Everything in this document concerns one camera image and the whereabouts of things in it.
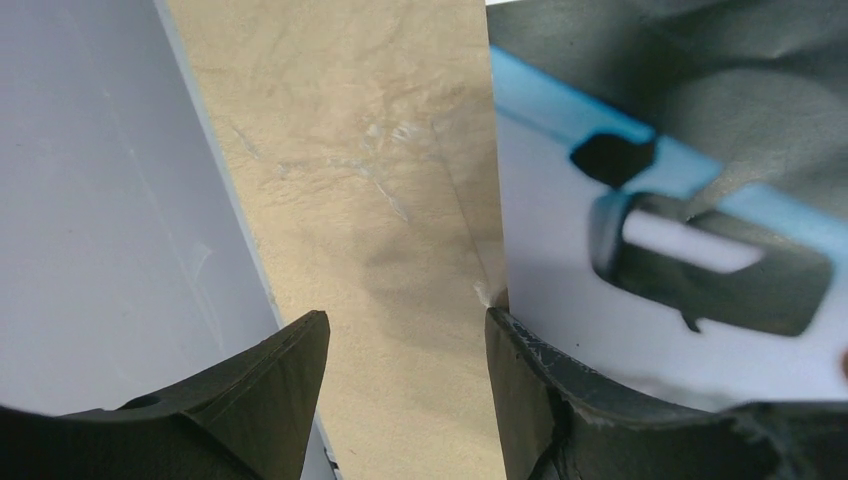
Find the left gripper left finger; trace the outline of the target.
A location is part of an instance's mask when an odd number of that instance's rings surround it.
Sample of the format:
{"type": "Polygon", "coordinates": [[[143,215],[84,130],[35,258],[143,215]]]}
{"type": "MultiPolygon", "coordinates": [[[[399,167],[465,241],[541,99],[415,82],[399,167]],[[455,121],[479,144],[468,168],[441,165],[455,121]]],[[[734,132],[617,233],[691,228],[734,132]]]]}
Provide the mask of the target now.
{"type": "Polygon", "coordinates": [[[297,479],[330,326],[311,311],[254,347],[115,410],[1,411],[5,479],[297,479]]]}

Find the printed photo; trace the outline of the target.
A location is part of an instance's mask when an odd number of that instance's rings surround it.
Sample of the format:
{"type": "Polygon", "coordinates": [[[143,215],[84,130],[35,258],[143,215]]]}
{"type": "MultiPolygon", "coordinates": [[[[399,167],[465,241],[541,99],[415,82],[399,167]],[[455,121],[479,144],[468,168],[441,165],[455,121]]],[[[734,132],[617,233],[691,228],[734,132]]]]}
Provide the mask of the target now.
{"type": "Polygon", "coordinates": [[[845,400],[846,3],[486,14],[512,314],[689,407],[845,400]]]}

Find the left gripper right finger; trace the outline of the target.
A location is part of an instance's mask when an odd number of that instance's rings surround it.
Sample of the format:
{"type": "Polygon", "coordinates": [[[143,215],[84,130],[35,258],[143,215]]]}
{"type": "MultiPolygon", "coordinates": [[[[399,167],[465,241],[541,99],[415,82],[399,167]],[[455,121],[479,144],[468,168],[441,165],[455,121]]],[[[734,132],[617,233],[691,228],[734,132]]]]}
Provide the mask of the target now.
{"type": "Polygon", "coordinates": [[[843,479],[843,402],[754,402],[717,413],[617,383],[506,310],[485,320],[510,479],[843,479]]]}

